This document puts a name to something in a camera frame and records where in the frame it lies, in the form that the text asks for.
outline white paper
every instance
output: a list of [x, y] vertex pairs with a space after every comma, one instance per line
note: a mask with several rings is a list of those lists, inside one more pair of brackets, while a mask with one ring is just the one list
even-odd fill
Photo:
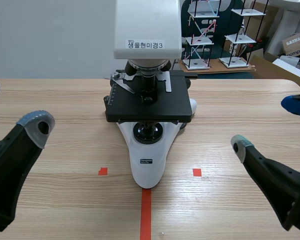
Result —
[[300, 77], [300, 69], [294, 67], [294, 66], [291, 66], [289, 63], [286, 63], [280, 59], [276, 59], [273, 64], [279, 66], [280, 68], [294, 74], [294, 75], [297, 75], [298, 77]]
[[298, 62], [300, 61], [300, 57], [282, 55], [280, 57], [280, 60], [286, 62], [287, 64], [290, 64], [293, 67], [296, 67]]

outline microscope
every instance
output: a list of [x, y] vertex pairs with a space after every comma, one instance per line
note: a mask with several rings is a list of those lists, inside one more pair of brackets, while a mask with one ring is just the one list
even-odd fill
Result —
[[180, 15], [179, 0], [116, 0], [114, 58], [127, 63], [111, 74], [105, 115], [121, 130], [144, 189], [159, 183], [175, 137], [197, 108], [185, 77], [169, 72], [182, 54]]

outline label sticker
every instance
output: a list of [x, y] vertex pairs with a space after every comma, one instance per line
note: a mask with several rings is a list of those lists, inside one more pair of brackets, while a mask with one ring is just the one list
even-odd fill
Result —
[[288, 41], [288, 42], [286, 43], [286, 45], [289, 46], [290, 44], [293, 44], [293, 43], [298, 42], [298, 41], [300, 41], [300, 37], [297, 37], [297, 38], [295, 38], [295, 39], [293, 39], [293, 40], [291, 40], [291, 41]]
[[125, 49], [166, 49], [166, 42], [153, 39], [126, 39]]
[[140, 159], [141, 164], [152, 164], [152, 159]]

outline wooden table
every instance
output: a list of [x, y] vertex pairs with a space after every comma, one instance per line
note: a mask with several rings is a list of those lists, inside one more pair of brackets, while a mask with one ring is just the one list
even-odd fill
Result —
[[[28, 112], [47, 110], [56, 120], [0, 240], [139, 240], [142, 190], [119, 128], [106, 122], [109, 80], [0, 85], [0, 139]], [[280, 105], [299, 93], [288, 80], [193, 80], [197, 112], [152, 189], [152, 240], [300, 240], [298, 229], [281, 227], [230, 145], [244, 135], [267, 158], [300, 171], [300, 117]], [[108, 175], [98, 175], [101, 167]]]

